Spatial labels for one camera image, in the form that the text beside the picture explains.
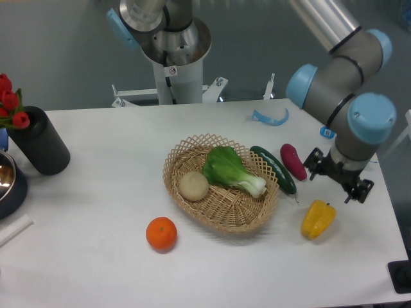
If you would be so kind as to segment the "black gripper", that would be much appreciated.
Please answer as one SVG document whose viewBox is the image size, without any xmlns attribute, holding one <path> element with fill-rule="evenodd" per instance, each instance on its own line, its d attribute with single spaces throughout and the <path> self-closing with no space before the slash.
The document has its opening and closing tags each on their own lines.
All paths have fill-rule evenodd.
<svg viewBox="0 0 411 308">
<path fill-rule="evenodd" d="M 310 181 L 317 175 L 327 175 L 338 182 L 347 193 L 344 203 L 348 203 L 350 200 L 364 203 L 374 186 L 373 181 L 360 179 L 361 170 L 347 170 L 342 162 L 335 162 L 331 156 L 331 151 L 324 159 L 323 152 L 319 148 L 314 148 L 304 161 L 303 166 L 310 172 Z"/>
</svg>

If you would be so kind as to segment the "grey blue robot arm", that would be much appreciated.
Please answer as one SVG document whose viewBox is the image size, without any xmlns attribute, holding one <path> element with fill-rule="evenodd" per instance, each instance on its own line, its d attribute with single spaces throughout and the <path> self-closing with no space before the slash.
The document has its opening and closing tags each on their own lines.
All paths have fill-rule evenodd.
<svg viewBox="0 0 411 308">
<path fill-rule="evenodd" d="M 373 183 L 360 173 L 390 135 L 396 109 L 385 96 L 356 91 L 389 61 L 392 44 L 381 31 L 363 30 L 340 1 L 291 5 L 332 57 L 323 69 L 302 66 L 286 87 L 288 99 L 337 135 L 327 155 L 313 150 L 304 165 L 338 182 L 350 200 L 364 202 Z M 203 86 L 211 35 L 190 1 L 120 1 L 107 20 L 124 45 L 151 61 L 160 104 L 218 101 L 227 82 Z"/>
</svg>

